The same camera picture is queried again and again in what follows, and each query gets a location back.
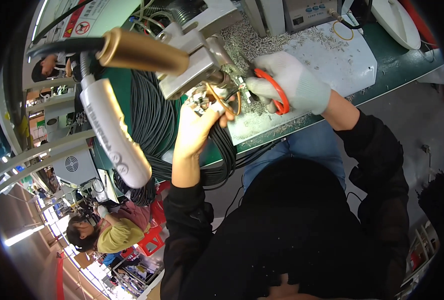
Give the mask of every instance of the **workbench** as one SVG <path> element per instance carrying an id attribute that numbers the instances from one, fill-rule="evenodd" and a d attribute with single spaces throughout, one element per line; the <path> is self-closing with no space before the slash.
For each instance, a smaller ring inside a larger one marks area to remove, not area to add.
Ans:
<path id="1" fill-rule="evenodd" d="M 435 51 L 435 60 L 430 63 L 432 60 L 431 54 L 424 55 L 424 53 L 419 50 L 409 51 L 403 48 L 394 41 L 394 39 L 392 39 L 378 23 L 367 24 L 364 26 L 364 38 L 377 61 L 377 75 L 374 85 L 347 97 L 347 99 L 356 106 L 375 99 L 385 93 L 389 93 L 390 91 L 412 82 L 444 64 L 439 51 Z M 117 100 L 125 115 L 125 123 L 128 125 L 128 131 L 131 133 L 130 70 L 110 68 L 105 71 L 104 77 L 109 78 L 111 81 Z M 321 116 L 310 115 L 300 117 L 285 126 L 275 128 L 237 145 L 237 153 L 243 153 L 252 148 L 282 138 L 314 123 L 320 122 L 321 120 Z M 102 147 L 97 141 L 94 145 L 94 163 L 97 168 L 111 170 L 111 162 L 103 152 Z M 205 165 L 217 162 L 221 159 L 215 146 L 205 149 L 204 154 L 203 163 Z"/>

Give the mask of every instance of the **white work glove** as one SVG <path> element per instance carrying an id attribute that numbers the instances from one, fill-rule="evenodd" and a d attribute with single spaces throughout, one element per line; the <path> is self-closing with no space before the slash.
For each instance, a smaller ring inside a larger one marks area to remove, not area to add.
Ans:
<path id="1" fill-rule="evenodd" d="M 99 206 L 97 207 L 97 213 L 101 218 L 105 218 L 105 215 L 109 213 L 109 210 L 105 206 Z"/>
<path id="2" fill-rule="evenodd" d="M 289 103 L 299 101 L 305 111 L 320 115 L 325 111 L 331 87 L 316 78 L 299 60 L 281 51 L 255 58 L 255 67 L 266 71 L 282 87 Z M 249 77 L 247 87 L 258 96 L 281 101 L 279 93 L 263 78 Z"/>

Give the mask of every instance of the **woman in yellow shirt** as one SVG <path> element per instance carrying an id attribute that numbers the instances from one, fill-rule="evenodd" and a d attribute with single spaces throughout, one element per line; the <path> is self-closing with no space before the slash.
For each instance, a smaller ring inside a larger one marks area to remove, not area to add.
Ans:
<path id="1" fill-rule="evenodd" d="M 117 253 L 127 249 L 141 241 L 144 238 L 144 231 L 147 232 L 150 229 L 146 211 L 143 208 L 135 207 L 135 205 L 131 208 L 133 210 L 129 214 L 125 210 L 123 210 L 125 214 L 110 213 L 106 207 L 100 205 L 97 208 L 97 213 L 102 219 L 95 227 L 87 223 L 83 217 L 71 218 L 67 227 L 68 241 L 79 252 L 97 250 L 100 253 Z"/>

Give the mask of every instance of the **white tube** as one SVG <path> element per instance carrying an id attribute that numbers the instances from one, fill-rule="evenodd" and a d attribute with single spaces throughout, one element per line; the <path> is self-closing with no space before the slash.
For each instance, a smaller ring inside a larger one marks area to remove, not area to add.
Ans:
<path id="1" fill-rule="evenodd" d="M 93 75 L 88 75 L 81 83 L 82 105 L 105 153 L 129 187 L 145 186 L 152 176 L 152 167 L 127 132 L 110 80 L 94 81 Z"/>

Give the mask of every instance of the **black jacket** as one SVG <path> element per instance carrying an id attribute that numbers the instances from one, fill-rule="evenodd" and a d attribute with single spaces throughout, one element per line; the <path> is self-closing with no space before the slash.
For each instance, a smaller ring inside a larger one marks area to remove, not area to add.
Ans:
<path id="1" fill-rule="evenodd" d="M 337 177 L 306 159 L 287 157 L 261 171 L 215 235 L 202 186 L 171 186 L 161 299 L 256 299 L 284 273 L 299 293 L 317 297 L 393 297 L 409 248 L 402 146 L 362 112 L 354 129 L 336 133 L 358 161 L 349 179 L 367 193 L 360 222 Z"/>

